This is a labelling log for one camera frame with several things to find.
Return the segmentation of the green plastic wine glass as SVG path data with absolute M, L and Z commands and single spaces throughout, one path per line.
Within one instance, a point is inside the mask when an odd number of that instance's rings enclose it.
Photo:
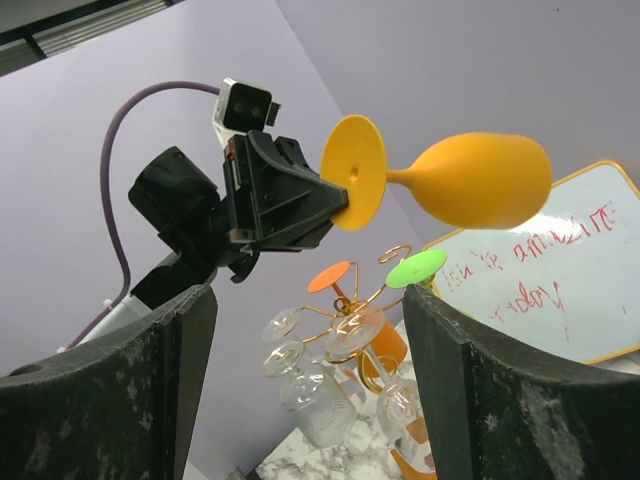
M 436 274 L 444 267 L 446 261 L 447 253 L 442 249 L 429 249 L 411 255 L 387 274 L 385 285 L 391 289 L 420 285 L 433 293 Z

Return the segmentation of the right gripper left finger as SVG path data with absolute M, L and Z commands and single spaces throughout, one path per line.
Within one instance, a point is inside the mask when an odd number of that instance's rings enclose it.
M 194 286 L 1 379 L 4 479 L 180 479 L 218 310 Z

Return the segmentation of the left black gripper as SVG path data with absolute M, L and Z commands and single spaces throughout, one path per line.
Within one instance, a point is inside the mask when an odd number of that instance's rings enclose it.
M 261 252 L 316 248 L 333 226 L 331 217 L 349 205 L 346 189 L 309 168 L 293 139 L 234 134 L 224 147 L 223 172 L 233 283 L 249 276 Z

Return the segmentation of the orange plastic wine glass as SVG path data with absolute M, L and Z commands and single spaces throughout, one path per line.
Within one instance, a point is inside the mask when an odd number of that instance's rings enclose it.
M 350 271 L 354 274 L 354 293 L 349 296 L 339 286 L 339 282 Z M 350 314 L 373 314 L 375 311 L 373 300 L 384 290 L 381 287 L 369 298 L 359 295 L 359 267 L 356 262 L 341 261 L 335 263 L 317 274 L 308 284 L 309 293 L 316 294 L 325 290 L 332 290 L 336 298 L 334 309 L 338 319 L 342 319 Z M 386 318 L 385 312 L 388 307 L 382 307 L 382 317 L 384 320 L 381 331 L 372 341 L 372 348 L 385 370 L 391 373 L 405 359 L 408 353 L 406 342 L 395 330 L 393 324 Z

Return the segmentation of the yellow plastic wine glass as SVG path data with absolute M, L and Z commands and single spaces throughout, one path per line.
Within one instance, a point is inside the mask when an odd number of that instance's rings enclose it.
M 347 192 L 348 207 L 332 217 L 344 230 L 358 230 L 375 217 L 389 184 L 406 187 L 423 211 L 448 225 L 505 230 L 542 209 L 551 191 L 552 165 L 529 137 L 468 132 L 428 147 L 410 167 L 392 170 L 374 122 L 350 115 L 325 144 L 320 176 Z

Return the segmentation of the clear ribbed goblet glass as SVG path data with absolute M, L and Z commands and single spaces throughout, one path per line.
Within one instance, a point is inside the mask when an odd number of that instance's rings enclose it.
M 275 348 L 264 361 L 263 372 L 284 380 L 280 401 L 305 439 L 318 449 L 342 442 L 366 401 L 353 374 L 315 360 L 299 340 Z

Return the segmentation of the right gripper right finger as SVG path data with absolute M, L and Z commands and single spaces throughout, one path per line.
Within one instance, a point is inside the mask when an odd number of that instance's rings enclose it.
M 639 379 L 543 352 L 411 285 L 405 328 L 441 479 L 635 479 Z

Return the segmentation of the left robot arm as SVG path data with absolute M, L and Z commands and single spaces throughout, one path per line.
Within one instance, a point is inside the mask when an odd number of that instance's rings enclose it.
M 224 195 L 177 147 L 152 160 L 128 192 L 130 203 L 172 253 L 80 334 L 101 336 L 140 318 L 220 268 L 244 281 L 263 252 L 316 248 L 348 194 L 313 171 L 299 143 L 252 130 L 224 148 Z

